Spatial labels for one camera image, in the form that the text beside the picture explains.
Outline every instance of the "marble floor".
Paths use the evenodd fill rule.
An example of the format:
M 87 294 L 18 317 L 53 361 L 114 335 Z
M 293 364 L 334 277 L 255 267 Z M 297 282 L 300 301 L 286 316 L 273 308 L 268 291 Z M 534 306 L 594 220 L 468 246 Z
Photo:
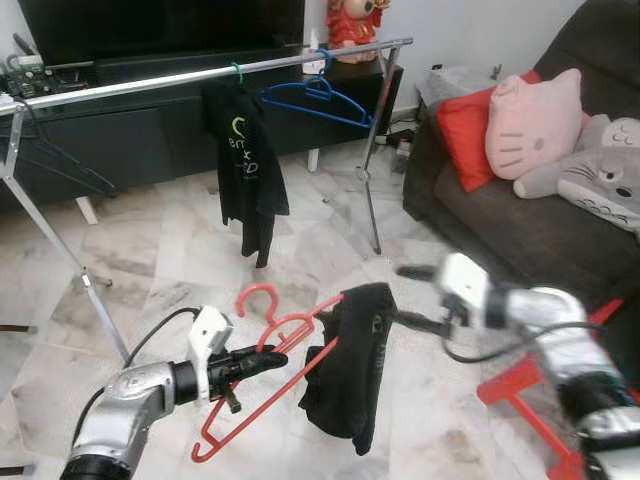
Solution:
M 115 199 L 94 199 L 100 223 L 88 226 L 74 203 L 44 209 L 81 262 L 112 278 L 100 287 L 107 309 L 129 347 L 180 306 L 211 304 L 230 315 L 232 348 L 253 344 L 264 328 L 267 303 L 251 300 L 238 318 L 242 288 L 270 282 L 281 313 L 306 311 L 341 290 L 388 282 L 400 308 L 436 317 L 438 299 L 426 284 L 398 278 L 403 263 L 435 263 L 450 251 L 430 228 L 402 209 L 402 179 L 391 175 L 390 152 L 372 160 L 373 201 L 383 255 L 374 255 L 366 205 L 353 168 L 363 145 L 321 152 L 310 174 L 306 158 L 281 159 L 291 215 L 276 221 L 269 266 L 240 255 L 241 226 L 221 222 L 215 172 L 137 188 Z M 337 192 L 330 204 L 323 196 Z M 0 217 L 0 323 L 38 327 L 36 334 L 0 333 L 0 467 L 35 464 L 37 479 L 58 478 L 72 430 L 88 397 L 119 369 L 116 351 L 72 272 L 24 214 Z M 189 320 L 176 320 L 155 337 L 137 362 L 181 360 Z M 317 332 L 308 344 L 320 344 Z M 486 347 L 462 333 L 459 349 Z M 243 413 L 223 413 L 228 431 L 251 407 L 304 364 L 306 347 L 289 365 L 244 382 Z M 487 409 L 476 386 L 502 363 L 455 364 L 437 339 L 392 328 L 371 452 L 358 457 L 350 441 L 325 435 L 297 403 L 304 382 L 205 464 L 190 460 L 207 409 L 178 407 L 151 430 L 135 478 L 233 479 L 543 479 L 555 461 L 515 412 Z M 528 393 L 536 408 L 562 428 L 549 392 Z

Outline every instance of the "pink hello kitty pillow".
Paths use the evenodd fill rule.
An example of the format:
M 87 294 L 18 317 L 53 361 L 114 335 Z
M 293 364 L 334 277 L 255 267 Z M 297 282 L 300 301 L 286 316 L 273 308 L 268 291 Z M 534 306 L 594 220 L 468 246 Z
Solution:
M 582 127 L 575 68 L 530 85 L 512 75 L 491 95 L 486 150 L 493 172 L 515 180 L 573 152 Z

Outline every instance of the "dark gray sofa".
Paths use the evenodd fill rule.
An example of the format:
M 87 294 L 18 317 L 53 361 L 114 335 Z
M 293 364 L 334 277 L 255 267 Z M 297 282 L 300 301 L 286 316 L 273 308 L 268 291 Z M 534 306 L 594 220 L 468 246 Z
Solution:
M 587 0 L 534 69 L 546 80 L 576 67 L 587 113 L 640 118 L 639 28 L 636 0 Z M 521 200 L 512 182 L 467 194 L 433 119 L 414 141 L 404 207 L 502 281 L 558 286 L 591 310 L 640 285 L 632 234 L 559 197 Z

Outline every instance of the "red pillow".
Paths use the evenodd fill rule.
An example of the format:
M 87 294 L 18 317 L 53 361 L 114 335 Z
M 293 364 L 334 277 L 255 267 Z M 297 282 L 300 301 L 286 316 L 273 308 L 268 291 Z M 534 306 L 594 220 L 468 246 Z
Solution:
M 533 70 L 522 76 L 527 83 L 539 83 Z M 467 193 L 488 183 L 494 174 L 485 153 L 484 137 L 489 124 L 489 102 L 495 87 L 464 97 L 445 100 L 436 118 Z

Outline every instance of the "black shirt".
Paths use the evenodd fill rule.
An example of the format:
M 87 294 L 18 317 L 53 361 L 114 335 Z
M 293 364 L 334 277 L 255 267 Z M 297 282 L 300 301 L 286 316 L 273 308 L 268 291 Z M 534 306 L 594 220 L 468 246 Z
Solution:
M 242 255 L 257 251 L 256 267 L 265 267 L 274 217 L 289 215 L 289 203 L 262 109 L 237 85 L 208 81 L 202 94 L 207 128 L 218 139 L 222 221 L 242 222 Z

